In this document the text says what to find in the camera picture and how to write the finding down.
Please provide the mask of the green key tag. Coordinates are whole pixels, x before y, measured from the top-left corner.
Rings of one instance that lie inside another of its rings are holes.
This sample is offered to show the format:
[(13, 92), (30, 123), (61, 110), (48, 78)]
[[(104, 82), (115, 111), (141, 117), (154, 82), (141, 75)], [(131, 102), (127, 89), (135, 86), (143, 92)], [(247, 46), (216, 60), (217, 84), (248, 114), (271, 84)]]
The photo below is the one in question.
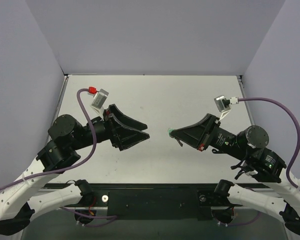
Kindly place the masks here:
[(168, 136), (169, 136), (170, 138), (172, 138), (171, 133), (172, 133), (173, 130), (174, 130), (173, 128), (169, 128), (169, 129), (167, 130)]

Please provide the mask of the silver key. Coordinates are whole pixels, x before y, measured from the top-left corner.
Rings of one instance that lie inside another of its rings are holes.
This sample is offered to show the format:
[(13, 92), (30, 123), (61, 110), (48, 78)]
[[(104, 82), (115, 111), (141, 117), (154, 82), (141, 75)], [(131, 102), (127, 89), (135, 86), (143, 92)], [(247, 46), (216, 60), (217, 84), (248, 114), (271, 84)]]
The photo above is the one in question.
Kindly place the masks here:
[(174, 139), (178, 142), (178, 144), (183, 147), (183, 143), (181, 142), (181, 140), (178, 137), (174, 137)]

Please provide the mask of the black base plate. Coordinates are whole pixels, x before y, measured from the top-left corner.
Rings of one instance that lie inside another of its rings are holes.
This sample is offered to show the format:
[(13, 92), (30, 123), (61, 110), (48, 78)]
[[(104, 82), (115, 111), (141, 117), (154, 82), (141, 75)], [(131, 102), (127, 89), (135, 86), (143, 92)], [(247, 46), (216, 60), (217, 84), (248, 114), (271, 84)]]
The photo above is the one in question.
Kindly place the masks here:
[(231, 203), (214, 194), (215, 183), (94, 183), (94, 207), (118, 220), (211, 220), (212, 208)]

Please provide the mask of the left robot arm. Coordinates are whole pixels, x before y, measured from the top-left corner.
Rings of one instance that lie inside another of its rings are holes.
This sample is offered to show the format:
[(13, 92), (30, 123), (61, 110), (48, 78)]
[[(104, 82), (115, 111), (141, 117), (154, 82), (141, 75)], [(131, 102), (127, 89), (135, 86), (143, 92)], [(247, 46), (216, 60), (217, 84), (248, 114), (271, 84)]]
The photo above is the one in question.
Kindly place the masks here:
[(89, 183), (73, 184), (43, 195), (37, 192), (49, 181), (69, 170), (81, 157), (78, 150), (110, 141), (114, 148), (127, 150), (150, 138), (148, 126), (124, 115), (111, 104), (103, 116), (88, 119), (85, 126), (73, 116), (59, 116), (48, 130), (51, 140), (43, 147), (13, 185), (0, 190), (0, 235), (11, 236), (25, 229), (35, 218), (68, 205), (84, 207), (96, 202)]

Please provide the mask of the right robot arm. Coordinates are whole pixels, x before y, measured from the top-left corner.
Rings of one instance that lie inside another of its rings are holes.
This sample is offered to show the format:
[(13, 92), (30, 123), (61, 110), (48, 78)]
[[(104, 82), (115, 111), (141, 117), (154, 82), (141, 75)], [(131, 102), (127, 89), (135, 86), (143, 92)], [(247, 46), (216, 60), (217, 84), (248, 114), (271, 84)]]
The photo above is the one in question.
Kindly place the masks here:
[(238, 169), (238, 179), (247, 175), (271, 188), (279, 197), (270, 197), (250, 191), (228, 180), (220, 180), (214, 192), (214, 201), (220, 205), (229, 202), (255, 209), (279, 220), (300, 236), (300, 179), (288, 171), (285, 161), (267, 148), (269, 136), (260, 126), (251, 125), (238, 134), (220, 127), (218, 117), (207, 114), (199, 122), (169, 131), (177, 142), (198, 151), (212, 147), (214, 154), (226, 154), (239, 162), (231, 166)]

